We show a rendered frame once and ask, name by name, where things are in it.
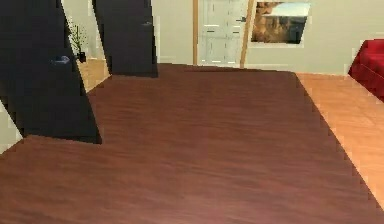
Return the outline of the white room door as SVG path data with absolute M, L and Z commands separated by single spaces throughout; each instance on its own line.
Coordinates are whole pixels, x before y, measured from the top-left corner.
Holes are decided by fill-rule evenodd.
M 239 67 L 248 0 L 199 0 L 198 64 Z

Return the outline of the black room door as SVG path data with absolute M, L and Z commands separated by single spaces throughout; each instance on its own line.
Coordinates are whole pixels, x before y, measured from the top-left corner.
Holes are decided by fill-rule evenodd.
M 92 0 L 109 73 L 158 77 L 151 0 Z M 152 26 L 142 26 L 145 22 Z
M 0 100 L 24 137 L 100 144 L 68 35 L 61 0 L 0 0 Z

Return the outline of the framed brown landscape picture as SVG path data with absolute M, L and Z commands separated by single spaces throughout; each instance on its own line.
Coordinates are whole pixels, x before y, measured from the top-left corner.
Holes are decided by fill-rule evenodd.
M 299 45 L 310 7 L 309 2 L 257 2 L 251 41 Z

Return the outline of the green house plant black pot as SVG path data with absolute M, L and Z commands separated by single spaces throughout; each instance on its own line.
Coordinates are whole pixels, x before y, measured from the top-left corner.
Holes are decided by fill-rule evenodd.
M 83 49 L 83 45 L 86 43 L 86 35 L 81 30 L 79 25 L 71 24 L 70 28 L 70 41 L 72 49 L 76 52 L 76 59 L 80 63 L 86 61 L 86 53 Z

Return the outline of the red sofa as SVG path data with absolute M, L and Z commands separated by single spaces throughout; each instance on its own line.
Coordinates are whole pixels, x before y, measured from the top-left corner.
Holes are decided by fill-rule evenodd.
M 384 102 L 384 39 L 365 40 L 348 74 Z

